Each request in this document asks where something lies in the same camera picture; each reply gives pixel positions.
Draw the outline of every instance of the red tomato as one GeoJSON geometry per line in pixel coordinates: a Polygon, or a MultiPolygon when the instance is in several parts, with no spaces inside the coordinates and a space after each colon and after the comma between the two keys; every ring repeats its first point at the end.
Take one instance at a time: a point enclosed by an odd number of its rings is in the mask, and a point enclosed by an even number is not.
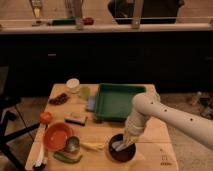
{"type": "Polygon", "coordinates": [[[86,17],[83,19],[84,25],[93,25],[94,19],[92,17],[86,17]]]}
{"type": "Polygon", "coordinates": [[[40,123],[49,124],[52,121],[52,114],[50,112],[40,113],[40,123]]]}

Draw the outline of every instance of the orange bowl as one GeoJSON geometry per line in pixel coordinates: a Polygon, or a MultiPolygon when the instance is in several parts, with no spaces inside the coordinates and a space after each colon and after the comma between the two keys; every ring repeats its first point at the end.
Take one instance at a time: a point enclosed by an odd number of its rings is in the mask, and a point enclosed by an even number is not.
{"type": "Polygon", "coordinates": [[[44,134],[44,146],[50,151],[59,151],[65,147],[68,137],[73,136],[74,132],[69,125],[58,122],[52,124],[44,134]]]}

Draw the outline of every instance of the green plastic tray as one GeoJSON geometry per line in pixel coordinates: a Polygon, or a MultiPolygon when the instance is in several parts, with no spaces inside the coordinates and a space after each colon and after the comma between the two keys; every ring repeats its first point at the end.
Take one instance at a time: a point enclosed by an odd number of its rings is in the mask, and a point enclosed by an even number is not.
{"type": "Polygon", "coordinates": [[[145,91],[142,86],[100,84],[95,103],[96,119],[124,121],[132,110],[133,96],[145,91]]]}

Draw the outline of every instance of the dark bowl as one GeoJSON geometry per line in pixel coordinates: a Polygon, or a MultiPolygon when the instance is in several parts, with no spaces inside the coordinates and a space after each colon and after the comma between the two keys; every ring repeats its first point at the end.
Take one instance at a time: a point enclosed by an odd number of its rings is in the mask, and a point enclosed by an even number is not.
{"type": "Polygon", "coordinates": [[[130,145],[126,149],[122,151],[115,151],[115,149],[112,147],[112,143],[116,141],[123,140],[123,134],[117,134],[113,136],[109,142],[109,153],[111,157],[119,162],[127,162],[131,160],[136,152],[136,146],[135,144],[130,145]]]}

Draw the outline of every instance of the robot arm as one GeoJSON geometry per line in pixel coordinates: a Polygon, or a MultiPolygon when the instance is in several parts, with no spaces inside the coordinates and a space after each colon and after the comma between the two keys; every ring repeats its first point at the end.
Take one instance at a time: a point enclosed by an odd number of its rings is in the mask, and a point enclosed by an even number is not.
{"type": "Polygon", "coordinates": [[[116,151],[121,151],[136,142],[136,139],[131,137],[143,133],[150,116],[165,121],[213,150],[212,121],[163,105],[156,93],[137,94],[132,100],[132,105],[132,112],[125,123],[126,135],[124,134],[122,143],[115,144],[116,151]]]}

